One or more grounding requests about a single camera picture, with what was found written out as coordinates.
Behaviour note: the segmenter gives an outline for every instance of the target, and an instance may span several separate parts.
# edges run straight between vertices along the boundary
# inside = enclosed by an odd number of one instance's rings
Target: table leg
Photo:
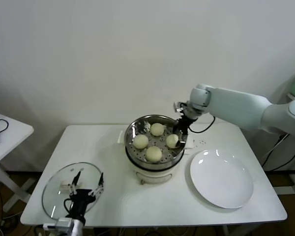
[[[295,183],[295,174],[290,175],[291,180]],[[274,187],[277,195],[295,194],[295,184],[293,186]]]
[[[1,168],[0,168],[0,182],[2,182],[5,186],[11,189],[15,194],[17,194],[22,201],[27,202],[26,198],[28,198],[30,194],[24,191],[22,188],[20,188],[12,179],[10,179],[10,177]]]
[[[33,178],[29,178],[28,180],[26,180],[26,182],[22,185],[21,189],[26,191],[28,190],[33,184],[35,183],[35,180]],[[12,198],[10,198],[3,206],[3,211],[4,212],[8,212],[13,206],[14,204],[16,204],[16,202],[18,200],[22,200],[23,202],[27,203],[30,199],[30,194],[28,194],[28,196],[25,199],[21,199],[18,195],[14,194],[12,196]]]
[[[255,230],[256,228],[258,228],[261,224],[246,224],[246,225],[241,225],[239,227],[237,227],[233,232],[230,232],[228,234],[225,234],[225,236],[244,236],[250,232],[252,232],[253,230]]]

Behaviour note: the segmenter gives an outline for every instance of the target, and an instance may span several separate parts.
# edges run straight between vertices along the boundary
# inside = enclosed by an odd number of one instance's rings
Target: power cord
[[[210,124],[207,128],[205,128],[204,130],[202,130],[202,131],[194,131],[194,130],[192,130],[192,129],[190,128],[190,126],[188,127],[188,129],[189,129],[192,133],[195,133],[195,134],[201,134],[201,133],[203,133],[203,132],[206,132],[208,129],[210,129],[210,127],[214,124],[214,122],[215,122],[215,117],[213,117],[213,121],[211,122],[211,124]]]
[[[279,166],[277,168],[274,168],[273,170],[270,170],[270,171],[276,171],[277,169],[280,169],[281,167],[286,166],[287,164],[289,164],[294,159],[295,159],[295,154],[294,154],[294,156],[288,162],[286,162],[285,164],[283,164],[283,165],[281,165],[281,166]]]
[[[273,148],[267,152],[265,155],[267,155],[266,159],[265,159],[265,162],[262,164],[262,167],[265,166],[265,164],[267,163],[267,161],[269,160],[271,154],[273,153],[274,149],[281,143],[283,142],[287,137],[289,136],[289,134],[286,134],[286,135],[281,135],[278,139],[278,141],[275,143],[275,145],[273,146]]]

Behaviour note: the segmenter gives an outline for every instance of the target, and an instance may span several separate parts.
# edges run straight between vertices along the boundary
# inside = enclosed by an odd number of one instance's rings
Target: round plate
[[[42,195],[42,204],[46,214],[53,218],[59,219],[65,217],[68,213],[63,206],[65,199],[69,198],[67,185],[72,183],[73,178],[81,171],[78,187],[83,189],[96,189],[101,176],[101,171],[93,164],[80,162],[63,167],[55,173],[45,186]],[[87,211],[91,209],[94,203],[89,204]]]
[[[190,174],[198,192],[222,208],[242,207],[254,190],[246,167],[220,149],[199,152],[191,162]]]

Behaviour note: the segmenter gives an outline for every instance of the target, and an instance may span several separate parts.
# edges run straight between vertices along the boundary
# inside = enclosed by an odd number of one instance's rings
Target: pot lid
[[[56,172],[48,181],[42,194],[42,205],[45,213],[53,218],[59,219],[65,217],[68,212],[64,208],[64,200],[69,198],[69,184],[72,184],[73,178],[80,173],[79,180],[76,184],[77,189],[91,189],[98,187],[101,177],[101,171],[93,164],[80,162],[70,164]],[[66,202],[66,207],[70,209],[70,201]]]

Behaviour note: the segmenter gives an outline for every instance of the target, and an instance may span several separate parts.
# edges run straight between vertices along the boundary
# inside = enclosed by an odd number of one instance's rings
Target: white wall
[[[0,113],[35,128],[3,163],[42,170],[68,124],[173,116],[197,83],[276,102],[294,75],[295,0],[0,1]]]

